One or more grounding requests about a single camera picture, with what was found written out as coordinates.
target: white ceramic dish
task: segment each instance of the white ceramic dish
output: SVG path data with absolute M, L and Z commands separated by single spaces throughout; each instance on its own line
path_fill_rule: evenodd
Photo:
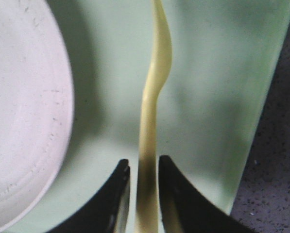
M 59 224 L 127 158 L 132 233 L 140 103 L 152 47 L 150 1 L 48 2 L 73 70 L 74 130 L 53 186 L 7 232 L 41 233 Z M 157 154 L 170 155 L 228 214 L 290 20 L 290 0 L 163 3 L 174 54 L 158 103 Z
M 0 232 L 48 190 L 72 119 L 68 56 L 47 4 L 0 0 Z

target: speckled countertop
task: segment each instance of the speckled countertop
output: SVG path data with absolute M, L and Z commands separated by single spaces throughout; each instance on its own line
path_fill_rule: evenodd
M 290 233 L 290 27 L 231 216 L 259 233 Z

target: black plastic piece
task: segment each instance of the black plastic piece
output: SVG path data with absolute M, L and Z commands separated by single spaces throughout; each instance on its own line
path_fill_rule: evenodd
M 100 190 L 79 211 L 48 233 L 113 233 L 115 228 L 124 232 L 129 196 L 130 167 L 128 160 L 123 159 Z
M 198 192 L 167 155 L 159 159 L 159 195 L 166 233 L 253 233 Z

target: gray countertop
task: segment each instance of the gray countertop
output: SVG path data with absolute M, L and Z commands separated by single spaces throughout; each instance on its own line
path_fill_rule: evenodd
M 290 233 L 290 27 L 231 216 L 260 233 Z

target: light green cutting board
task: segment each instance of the light green cutting board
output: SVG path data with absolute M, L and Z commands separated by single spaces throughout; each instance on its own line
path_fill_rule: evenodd
M 52 188 L 7 232 L 40 233 L 59 224 L 126 158 L 131 233 L 141 93 L 152 47 L 150 1 L 48 2 L 72 65 L 74 131 Z M 174 54 L 159 98 L 157 153 L 170 155 L 229 214 L 290 20 L 290 0 L 163 3 Z

